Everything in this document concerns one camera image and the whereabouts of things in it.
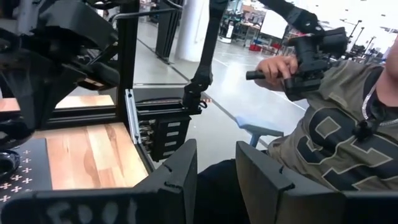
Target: wooden board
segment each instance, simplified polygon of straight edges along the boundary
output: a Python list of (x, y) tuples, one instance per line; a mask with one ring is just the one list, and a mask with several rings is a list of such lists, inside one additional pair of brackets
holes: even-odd
[[(110, 96), (68, 96), (57, 108), (113, 105)], [(15, 99), (0, 99), (0, 111), (18, 110)], [(55, 190), (132, 187), (148, 176), (122, 123), (38, 131), (46, 138)]]

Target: black mat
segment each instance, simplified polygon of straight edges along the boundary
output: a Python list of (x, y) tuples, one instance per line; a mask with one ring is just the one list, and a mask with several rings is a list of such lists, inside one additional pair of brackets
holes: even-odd
[(21, 155), (21, 164), (9, 180), (0, 182), (0, 209), (17, 194), (52, 190), (45, 139), (31, 139), (14, 150)]

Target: concrete floor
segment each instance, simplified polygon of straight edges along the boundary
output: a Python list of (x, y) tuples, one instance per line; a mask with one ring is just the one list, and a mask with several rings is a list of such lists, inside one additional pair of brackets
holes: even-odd
[[(153, 53), (157, 28), (140, 22), (136, 52), (135, 85), (184, 85), (193, 77), (198, 64), (175, 60), (175, 38), (170, 61), (166, 65)], [(250, 52), (241, 46), (218, 42), (213, 61), (213, 84), (206, 94), (213, 99), (202, 115), (194, 116), (187, 139), (198, 143), (198, 169), (234, 157), (236, 141), (249, 141), (249, 133), (234, 122), (237, 115), (250, 116), (258, 122), (267, 122), (268, 128), (291, 133), (307, 107), (306, 101), (290, 102), (283, 93), (259, 88), (246, 81), (247, 70), (253, 70), (265, 56)], [(97, 92), (77, 88), (71, 95), (96, 95)], [(262, 138), (257, 148), (265, 149), (273, 138)]]

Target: white pillar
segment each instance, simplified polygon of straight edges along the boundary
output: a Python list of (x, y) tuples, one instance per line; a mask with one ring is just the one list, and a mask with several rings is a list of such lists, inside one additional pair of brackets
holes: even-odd
[(199, 62), (209, 22), (209, 0), (186, 0), (175, 57)]

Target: silver chain necklace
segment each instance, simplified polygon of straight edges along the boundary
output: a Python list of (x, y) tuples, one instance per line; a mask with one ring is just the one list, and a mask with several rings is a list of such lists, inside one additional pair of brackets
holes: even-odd
[[(368, 101), (372, 97), (372, 94), (374, 93), (375, 89), (376, 89), (376, 85), (374, 85), (372, 87), (371, 91), (366, 95), (365, 100), (363, 101), (363, 104), (362, 104), (362, 115), (363, 115), (363, 117), (365, 119), (369, 119), (369, 116), (368, 116), (368, 114), (366, 112), (366, 108), (368, 107)], [(392, 124), (396, 124), (396, 123), (398, 123), (398, 119), (381, 122), (380, 126), (387, 126), (387, 125), (392, 125)]]

